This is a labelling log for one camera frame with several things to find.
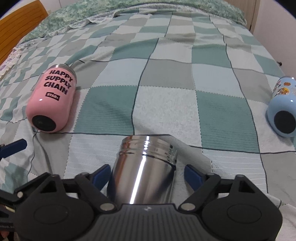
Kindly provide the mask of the stainless steel cup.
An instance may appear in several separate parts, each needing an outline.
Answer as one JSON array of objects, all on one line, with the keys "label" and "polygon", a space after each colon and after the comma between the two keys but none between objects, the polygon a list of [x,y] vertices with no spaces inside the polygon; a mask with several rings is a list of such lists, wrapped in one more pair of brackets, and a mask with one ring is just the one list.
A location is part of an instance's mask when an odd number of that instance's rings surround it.
[{"label": "stainless steel cup", "polygon": [[177,149],[152,136],[123,139],[107,186],[116,205],[165,204],[171,199]]}]

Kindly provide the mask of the pink printed cup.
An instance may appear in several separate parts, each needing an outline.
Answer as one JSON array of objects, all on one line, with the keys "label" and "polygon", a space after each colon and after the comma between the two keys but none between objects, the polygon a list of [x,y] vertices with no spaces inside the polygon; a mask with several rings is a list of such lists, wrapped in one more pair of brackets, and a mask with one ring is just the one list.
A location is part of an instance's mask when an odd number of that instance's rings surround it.
[{"label": "pink printed cup", "polygon": [[30,124],[46,133],[62,130],[68,122],[77,77],[67,64],[55,64],[39,77],[26,106]]}]

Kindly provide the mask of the light blue cartoon cup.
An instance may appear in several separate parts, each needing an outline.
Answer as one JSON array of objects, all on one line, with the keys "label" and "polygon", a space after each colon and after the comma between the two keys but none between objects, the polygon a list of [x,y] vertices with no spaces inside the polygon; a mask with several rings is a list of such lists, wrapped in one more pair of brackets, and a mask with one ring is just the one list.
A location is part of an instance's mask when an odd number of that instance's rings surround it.
[{"label": "light blue cartoon cup", "polygon": [[266,113],[276,134],[295,137],[295,78],[284,76],[276,82]]}]

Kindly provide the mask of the floral white pillow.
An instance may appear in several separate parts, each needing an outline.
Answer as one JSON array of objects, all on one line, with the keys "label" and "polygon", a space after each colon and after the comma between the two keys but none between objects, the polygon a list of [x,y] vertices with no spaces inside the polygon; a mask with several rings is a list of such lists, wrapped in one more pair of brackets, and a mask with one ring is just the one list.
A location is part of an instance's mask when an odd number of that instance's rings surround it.
[{"label": "floral white pillow", "polygon": [[26,47],[23,44],[14,47],[11,53],[6,58],[6,60],[1,64],[1,72],[0,72],[1,80],[19,61],[24,49],[26,49]]}]

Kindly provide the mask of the checkered green grey blanket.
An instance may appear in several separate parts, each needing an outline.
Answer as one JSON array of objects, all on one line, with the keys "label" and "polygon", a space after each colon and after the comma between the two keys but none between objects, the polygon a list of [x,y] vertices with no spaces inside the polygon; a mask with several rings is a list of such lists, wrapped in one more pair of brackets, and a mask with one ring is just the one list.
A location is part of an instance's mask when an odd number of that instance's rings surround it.
[{"label": "checkered green grey blanket", "polygon": [[[25,109],[41,73],[72,61],[77,88],[69,122],[41,133]],[[283,72],[241,25],[202,13],[121,13],[41,39],[1,80],[1,143],[27,148],[1,161],[1,188],[44,172],[72,178],[113,164],[122,139],[157,135],[178,148],[173,200],[186,195],[183,168],[233,178],[295,205],[295,139],[265,114]]]}]

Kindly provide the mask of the wooden headboard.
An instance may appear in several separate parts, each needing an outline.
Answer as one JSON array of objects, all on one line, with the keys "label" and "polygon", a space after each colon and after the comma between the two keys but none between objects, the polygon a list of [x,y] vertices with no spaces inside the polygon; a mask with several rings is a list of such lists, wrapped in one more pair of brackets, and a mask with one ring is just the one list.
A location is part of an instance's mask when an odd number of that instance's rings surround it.
[{"label": "wooden headboard", "polygon": [[40,1],[33,1],[1,19],[1,63],[18,42],[48,16]]}]

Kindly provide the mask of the green floral quilt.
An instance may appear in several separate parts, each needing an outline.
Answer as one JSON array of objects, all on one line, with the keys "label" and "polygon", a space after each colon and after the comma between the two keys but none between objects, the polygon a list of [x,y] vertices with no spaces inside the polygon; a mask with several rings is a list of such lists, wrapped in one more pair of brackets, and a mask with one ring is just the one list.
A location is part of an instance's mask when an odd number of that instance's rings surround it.
[{"label": "green floral quilt", "polygon": [[78,1],[51,13],[19,43],[53,37],[89,23],[101,23],[122,13],[143,13],[152,10],[203,11],[243,26],[247,25],[243,11],[226,1]]}]

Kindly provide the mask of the wooden door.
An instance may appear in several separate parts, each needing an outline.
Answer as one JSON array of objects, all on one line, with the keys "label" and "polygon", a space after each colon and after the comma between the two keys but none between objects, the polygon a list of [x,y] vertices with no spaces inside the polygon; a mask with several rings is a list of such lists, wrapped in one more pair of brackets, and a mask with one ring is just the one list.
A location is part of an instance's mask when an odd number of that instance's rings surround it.
[{"label": "wooden door", "polygon": [[244,17],[247,20],[247,28],[253,34],[258,12],[260,6],[260,0],[225,0],[229,4],[241,9],[244,13]]}]

